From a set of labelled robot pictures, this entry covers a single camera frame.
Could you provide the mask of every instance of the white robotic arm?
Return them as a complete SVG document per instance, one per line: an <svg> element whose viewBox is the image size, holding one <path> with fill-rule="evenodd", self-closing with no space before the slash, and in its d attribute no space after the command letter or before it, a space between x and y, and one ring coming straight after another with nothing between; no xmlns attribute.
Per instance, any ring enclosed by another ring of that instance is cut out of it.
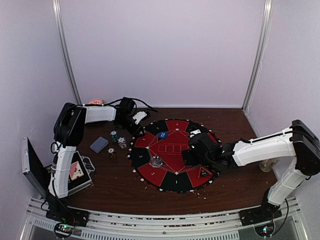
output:
<svg viewBox="0 0 320 240"><path fill-rule="evenodd" d="M271 219L284 200L306 178L320 172L319 139L300 120L293 121L291 127L274 134L224 146L214 143L207 133L193 136L188 144L190 149L182 152L186 165L202 164L220 171L267 159L294 157L281 179L266 191L261 206L256 211L241 211L243 225L254 224L254 218L259 221L261 218Z"/></svg>
<svg viewBox="0 0 320 240"><path fill-rule="evenodd" d="M140 121L149 117L149 112L140 111L131 116L135 102L124 97L116 106L74 105L66 103L54 126L52 149L54 159L51 166L51 180L48 186L50 194L58 199L68 196L68 177L71 162L77 146L83 139L84 125L101 121L116 121L117 125L127 129L133 136L143 135Z"/></svg>

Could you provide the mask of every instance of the red and black circular mat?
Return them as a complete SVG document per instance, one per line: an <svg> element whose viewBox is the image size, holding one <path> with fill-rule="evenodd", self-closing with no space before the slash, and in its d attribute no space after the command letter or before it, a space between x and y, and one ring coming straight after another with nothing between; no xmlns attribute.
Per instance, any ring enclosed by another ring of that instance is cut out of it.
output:
<svg viewBox="0 0 320 240"><path fill-rule="evenodd" d="M186 166L182 151L189 148L190 132L200 130L218 141L211 130L189 120L166 119L144 127L145 135L133 139L128 158L141 181L162 192L186 193L211 184L219 172L205 166Z"/></svg>

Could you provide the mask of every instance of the cable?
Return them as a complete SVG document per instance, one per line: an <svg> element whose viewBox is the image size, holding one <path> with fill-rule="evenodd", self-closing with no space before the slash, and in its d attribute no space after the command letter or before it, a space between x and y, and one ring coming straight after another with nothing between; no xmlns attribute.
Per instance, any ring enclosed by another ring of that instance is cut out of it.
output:
<svg viewBox="0 0 320 240"><path fill-rule="evenodd" d="M137 104L136 102L134 102L134 113L131 114L131 117L137 113L137 109L138 109Z"/></svg>
<svg viewBox="0 0 320 240"><path fill-rule="evenodd" d="M60 201L60 199L58 198L57 196L57 193L56 193L56 189L55 189L55 179L52 180L52 188L53 188L53 192L54 192L54 196L55 198L58 200L58 202L60 203L60 205L63 206L63 208L71 215L71 217L73 218L74 221L76 221L75 217L73 216L73 214L70 212L70 210Z"/></svg>
<svg viewBox="0 0 320 240"><path fill-rule="evenodd" d="M140 99L138 99L138 98L130 98L130 99L131 99L131 100L136 100L136 101L138 101L138 102L141 102L141 103L143 103L144 105L146 105L146 106L149 108L150 111L153 111L153 112L158 113L158 110L156 110L156 109L154 109L152 106L146 104L146 102L144 102L144 101L142 101L142 100L140 100Z"/></svg>
<svg viewBox="0 0 320 240"><path fill-rule="evenodd" d="M71 217L73 218L73 231L72 231L71 233L69 233L68 236L63 237L64 239L66 239L66 238L70 237L70 236L72 235L72 233L74 232L74 230L75 230L75 228L76 228L76 219L75 219L75 217L73 216L73 214L70 212L70 210L69 210L65 205L63 205L63 203L59 200L59 198L58 198L58 196L57 196L57 193L56 193L56 189L55 189L55 184L54 184L54 182L55 182L55 179L52 180L52 189L53 189L55 198L58 200L58 202L60 203L60 205L62 205L62 206L67 210L67 212L71 215ZM58 222L58 223L54 226L54 229L56 228L57 225L65 224L65 222ZM56 235L56 232L55 232L54 229L53 229L54 235L59 238L59 236Z"/></svg>
<svg viewBox="0 0 320 240"><path fill-rule="evenodd" d="M280 229L285 225L285 222L286 222L286 220L288 218L288 215L289 215L289 203L288 203L287 199L285 199L285 203L286 203L286 215L285 215L285 218L284 218L281 226L277 229L277 231L272 233L272 236L276 235L280 231Z"/></svg>
<svg viewBox="0 0 320 240"><path fill-rule="evenodd" d="M250 144L251 142L247 139L240 138L240 141L244 142L245 144Z"/></svg>
<svg viewBox="0 0 320 240"><path fill-rule="evenodd" d="M119 101L121 101L121 100L122 100L122 98L117 99L117 100L114 100L114 101L111 101L111 102L108 102L108 103L104 103L103 105L104 105L104 106L114 107L114 106L112 106L111 104L114 104L114 103L119 102Z"/></svg>
<svg viewBox="0 0 320 240"><path fill-rule="evenodd" d="M44 202L41 204L40 208L41 208L42 211L49 212L49 210L44 210L42 208L45 205L46 202L47 202L47 200L44 200Z"/></svg>
<svg viewBox="0 0 320 240"><path fill-rule="evenodd" d="M56 145L56 150L55 151L53 151L53 146L54 145ZM60 149L60 147L62 146L62 143L60 143L60 145L58 145L58 143L56 142L56 141L54 141L53 143L51 143L51 145L50 145L50 152L52 153L52 154L57 154L58 152L59 152L59 149Z"/></svg>

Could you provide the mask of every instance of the wooden table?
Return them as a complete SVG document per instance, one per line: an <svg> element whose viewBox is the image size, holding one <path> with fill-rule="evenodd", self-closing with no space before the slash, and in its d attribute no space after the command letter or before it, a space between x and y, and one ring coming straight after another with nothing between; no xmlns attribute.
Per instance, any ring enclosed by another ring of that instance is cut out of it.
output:
<svg viewBox="0 0 320 240"><path fill-rule="evenodd" d="M256 137L240 109L159 108L158 111L152 112L151 118L142 124L170 118L190 119L211 129L223 144ZM109 159L108 148L99 154L90 149L90 145L100 136L110 141L113 129L111 122L85 126L78 150L81 155L91 158L95 165L94 186L70 196L71 206L138 215L213 213L259 205L264 192L277 181L273 172L264 173L258 163L252 163L222 172L211 185L195 192L160 192L140 182L133 174L127 159L128 148L122 150L118 144L111 142L109 146L114 147L117 153L115 159ZM125 130L120 130L119 136L130 142L131 137Z"/></svg>

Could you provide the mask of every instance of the white wall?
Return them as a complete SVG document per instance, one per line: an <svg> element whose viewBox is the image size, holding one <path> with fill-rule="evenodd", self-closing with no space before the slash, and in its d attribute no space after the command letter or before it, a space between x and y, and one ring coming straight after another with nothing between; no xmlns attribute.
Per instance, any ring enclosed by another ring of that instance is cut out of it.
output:
<svg viewBox="0 0 320 240"><path fill-rule="evenodd" d="M247 113L260 136L301 119L320 137L320 1L277 0L260 78ZM282 174L289 161L279 163ZM313 240L320 235L320 175L295 192Z"/></svg>
<svg viewBox="0 0 320 240"><path fill-rule="evenodd" d="M264 2L61 1L82 101L127 96L161 107L241 107Z"/></svg>
<svg viewBox="0 0 320 240"><path fill-rule="evenodd" d="M22 136L45 165L53 125L73 101L52 1L0 0L0 235L18 237L33 193L22 174Z"/></svg>

